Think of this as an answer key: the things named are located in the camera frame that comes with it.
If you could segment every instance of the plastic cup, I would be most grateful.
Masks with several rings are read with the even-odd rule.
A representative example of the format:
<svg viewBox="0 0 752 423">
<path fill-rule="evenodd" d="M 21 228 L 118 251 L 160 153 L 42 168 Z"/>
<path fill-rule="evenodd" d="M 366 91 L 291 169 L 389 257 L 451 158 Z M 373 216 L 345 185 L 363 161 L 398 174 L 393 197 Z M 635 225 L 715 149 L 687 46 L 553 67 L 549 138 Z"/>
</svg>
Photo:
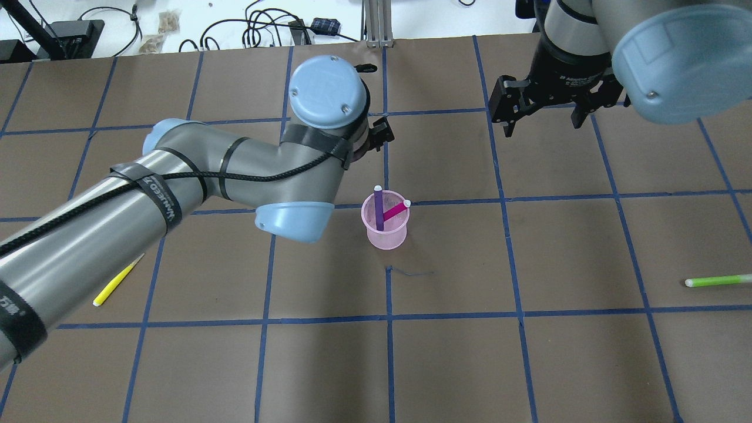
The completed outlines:
<svg viewBox="0 0 752 423">
<path fill-rule="evenodd" d="M 384 211 L 405 201 L 405 198 L 394 191 L 384 190 Z M 376 209 L 374 208 L 374 195 L 371 194 L 363 202 L 360 208 L 360 218 L 365 224 L 368 240 L 374 247 L 382 250 L 393 250 L 399 247 L 408 235 L 408 220 L 410 209 L 396 215 L 384 222 L 384 230 L 376 229 Z"/>
</svg>

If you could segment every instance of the black strap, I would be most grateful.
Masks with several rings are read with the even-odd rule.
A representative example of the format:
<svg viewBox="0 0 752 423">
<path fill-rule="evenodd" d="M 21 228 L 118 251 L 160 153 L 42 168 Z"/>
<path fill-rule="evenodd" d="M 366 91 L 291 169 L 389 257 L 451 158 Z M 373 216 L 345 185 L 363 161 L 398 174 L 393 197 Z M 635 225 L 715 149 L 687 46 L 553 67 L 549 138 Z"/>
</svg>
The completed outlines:
<svg viewBox="0 0 752 423">
<path fill-rule="evenodd" d="M 0 330 L 15 347 L 18 355 L 14 362 L 18 364 L 47 339 L 47 329 L 37 312 L 3 281 L 0 309 Z"/>
<path fill-rule="evenodd" d="M 167 232 L 170 232 L 183 220 L 180 203 L 161 175 L 138 163 L 121 163 L 112 166 L 110 170 L 115 174 L 113 176 L 124 176 L 138 184 L 162 212 L 162 217 L 167 224 Z"/>
<path fill-rule="evenodd" d="M 336 157 L 347 170 L 353 160 L 353 149 L 345 138 L 328 134 L 321 129 L 305 125 L 290 124 L 285 128 L 281 142 L 294 142 Z"/>
<path fill-rule="evenodd" d="M 157 147 L 154 150 L 167 151 L 168 153 L 177 156 L 178 159 L 183 160 L 192 171 L 196 173 L 199 173 L 201 171 L 201 169 L 199 169 L 199 167 L 196 166 L 196 164 L 191 159 L 189 159 L 188 156 L 181 153 L 180 151 L 174 150 L 170 147 Z M 197 179 L 201 184 L 201 190 L 204 192 L 204 201 L 206 201 L 206 199 L 209 198 L 209 189 L 206 188 L 206 179 L 201 176 L 197 177 Z"/>
<path fill-rule="evenodd" d="M 220 162 L 220 173 L 227 173 L 227 166 L 229 166 L 230 164 L 230 157 L 232 157 L 232 154 L 235 152 L 235 150 L 237 150 L 238 147 L 240 147 L 240 144 L 242 144 L 243 141 L 247 139 L 250 139 L 250 138 L 245 136 L 245 137 L 236 139 L 235 142 L 233 142 L 232 145 L 230 145 L 230 148 L 228 148 L 227 151 L 225 151 L 225 155 L 224 157 L 222 157 L 222 162 Z M 220 184 L 220 194 L 222 194 L 224 198 L 230 201 L 234 201 L 233 199 L 230 198 L 229 195 L 227 195 L 227 188 L 225 186 L 225 178 L 220 178 L 219 184 Z"/>
</svg>

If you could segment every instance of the light blue cap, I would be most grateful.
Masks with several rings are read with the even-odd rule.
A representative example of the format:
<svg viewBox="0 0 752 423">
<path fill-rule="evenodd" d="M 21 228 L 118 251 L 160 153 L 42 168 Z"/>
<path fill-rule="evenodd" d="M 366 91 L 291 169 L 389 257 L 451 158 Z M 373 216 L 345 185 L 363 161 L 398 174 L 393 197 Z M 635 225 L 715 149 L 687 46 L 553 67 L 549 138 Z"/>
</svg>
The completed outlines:
<svg viewBox="0 0 752 423">
<path fill-rule="evenodd" d="M 360 116 L 365 88 L 355 68 L 337 56 L 316 56 L 303 62 L 290 78 L 290 104 L 306 125 L 319 129 L 343 127 Z"/>
<path fill-rule="evenodd" d="M 256 209 L 256 227 L 300 242 L 316 242 L 334 211 L 330 202 L 295 201 L 265 204 Z"/>
<path fill-rule="evenodd" d="M 658 14 L 624 35 L 612 62 L 648 120 L 719 113 L 752 95 L 752 11 L 706 4 Z"/>
<path fill-rule="evenodd" d="M 156 147 L 156 143 L 159 142 L 160 139 L 162 139 L 167 131 L 175 128 L 176 126 L 184 125 L 185 123 L 200 123 L 201 125 L 205 125 L 205 123 L 198 122 L 197 120 L 183 120 L 177 119 L 176 117 L 170 117 L 169 119 L 161 120 L 157 122 L 156 125 L 154 125 L 154 128 L 151 129 L 149 135 L 146 135 L 142 153 L 145 155 L 149 151 L 152 151 Z"/>
</svg>

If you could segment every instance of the magenta marker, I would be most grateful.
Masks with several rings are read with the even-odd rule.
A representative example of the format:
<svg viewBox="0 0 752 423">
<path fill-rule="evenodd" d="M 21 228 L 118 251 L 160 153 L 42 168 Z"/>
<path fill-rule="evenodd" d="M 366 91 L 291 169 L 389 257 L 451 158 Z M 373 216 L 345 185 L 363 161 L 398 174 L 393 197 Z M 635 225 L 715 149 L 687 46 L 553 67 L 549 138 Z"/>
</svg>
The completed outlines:
<svg viewBox="0 0 752 423">
<path fill-rule="evenodd" d="M 404 212 L 408 208 L 410 208 L 410 200 L 407 199 L 398 205 L 395 205 L 394 207 L 390 208 L 389 210 L 384 212 L 384 221 L 388 221 L 389 219 L 395 217 L 396 215 L 399 215 L 400 213 Z"/>
<path fill-rule="evenodd" d="M 376 230 L 384 230 L 384 189 L 374 187 L 374 207 L 376 208 Z"/>
</svg>

